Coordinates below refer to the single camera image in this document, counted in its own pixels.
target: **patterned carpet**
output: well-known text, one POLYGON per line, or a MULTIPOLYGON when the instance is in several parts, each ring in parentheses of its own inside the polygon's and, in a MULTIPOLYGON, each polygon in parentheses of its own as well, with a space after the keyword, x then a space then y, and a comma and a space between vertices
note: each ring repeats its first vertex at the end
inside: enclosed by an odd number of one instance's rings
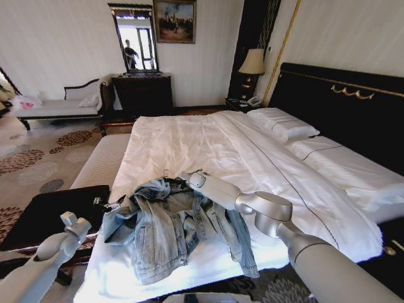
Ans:
POLYGON ((35 195, 70 188, 101 139, 94 120, 30 124, 0 119, 0 241, 35 195))
MULTIPOLYGON (((279 270, 261 270, 258 279, 235 278, 195 287, 185 292, 228 292, 249 295, 262 303, 315 303, 317 300, 303 284, 290 264, 279 270)), ((144 303, 163 302, 168 295, 144 303)))

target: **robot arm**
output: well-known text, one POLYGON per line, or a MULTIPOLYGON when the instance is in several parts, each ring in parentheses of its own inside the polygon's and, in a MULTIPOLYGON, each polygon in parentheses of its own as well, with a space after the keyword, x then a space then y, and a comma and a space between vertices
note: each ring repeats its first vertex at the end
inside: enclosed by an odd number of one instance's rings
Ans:
POLYGON ((297 228, 289 200, 265 192, 244 194, 237 186, 203 172, 180 177, 228 210, 255 213, 257 229, 285 243, 290 263, 319 302, 402 302, 332 245, 297 228))
POLYGON ((40 302, 54 282, 59 267, 73 257, 91 225, 83 218, 77 220, 71 212, 61 218, 66 232, 43 241, 27 263, 0 283, 1 302, 40 302))

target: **picture frame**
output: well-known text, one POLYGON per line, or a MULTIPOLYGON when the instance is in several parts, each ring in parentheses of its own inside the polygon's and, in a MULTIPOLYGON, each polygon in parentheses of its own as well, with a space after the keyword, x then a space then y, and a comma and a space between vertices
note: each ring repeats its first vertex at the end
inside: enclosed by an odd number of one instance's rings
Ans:
POLYGON ((196 0, 154 0, 157 43, 194 44, 196 0))

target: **white pillow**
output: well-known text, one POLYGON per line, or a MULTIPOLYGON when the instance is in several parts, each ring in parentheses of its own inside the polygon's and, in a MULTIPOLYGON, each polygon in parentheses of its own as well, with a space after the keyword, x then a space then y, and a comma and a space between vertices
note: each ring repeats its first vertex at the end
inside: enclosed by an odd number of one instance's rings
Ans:
POLYGON ((43 102, 38 97, 34 96, 21 96, 17 95, 12 100, 13 106, 16 109, 33 109, 36 107, 41 107, 43 102))
POLYGON ((78 107, 94 107, 97 106, 99 100, 98 100, 98 94, 94 93, 92 95, 89 95, 85 97, 78 105, 78 107))
POLYGON ((283 144, 296 138, 317 136, 320 133, 306 122, 277 108, 250 110, 247 115, 283 144))
POLYGON ((323 136, 286 146, 363 210, 404 203, 404 177, 323 136))

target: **black headboard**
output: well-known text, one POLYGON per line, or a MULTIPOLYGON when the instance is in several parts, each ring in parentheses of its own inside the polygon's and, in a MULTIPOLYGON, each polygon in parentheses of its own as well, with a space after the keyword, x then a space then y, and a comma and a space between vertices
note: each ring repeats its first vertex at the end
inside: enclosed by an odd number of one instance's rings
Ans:
POLYGON ((269 106, 404 175, 404 78, 285 62, 269 106))

